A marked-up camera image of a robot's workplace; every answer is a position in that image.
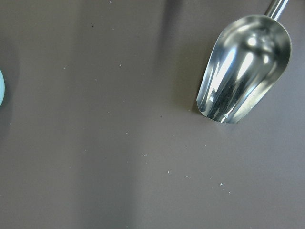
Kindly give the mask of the pale green bowl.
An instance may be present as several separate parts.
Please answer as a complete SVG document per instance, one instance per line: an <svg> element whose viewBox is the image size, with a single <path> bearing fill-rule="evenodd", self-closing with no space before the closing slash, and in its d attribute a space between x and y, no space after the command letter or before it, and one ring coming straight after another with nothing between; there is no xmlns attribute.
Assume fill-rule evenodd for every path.
<svg viewBox="0 0 305 229"><path fill-rule="evenodd" d="M0 70L0 106L2 105L5 95L5 82L2 71Z"/></svg>

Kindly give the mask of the metal scoop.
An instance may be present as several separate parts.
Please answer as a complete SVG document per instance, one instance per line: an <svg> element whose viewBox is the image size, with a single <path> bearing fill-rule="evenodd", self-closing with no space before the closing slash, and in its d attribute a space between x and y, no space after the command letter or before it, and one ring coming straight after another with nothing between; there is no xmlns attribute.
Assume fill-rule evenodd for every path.
<svg viewBox="0 0 305 229"><path fill-rule="evenodd" d="M283 75L292 53L291 38L279 22L286 5L274 0L265 14L244 16L220 33L196 98L203 116L238 123Z"/></svg>

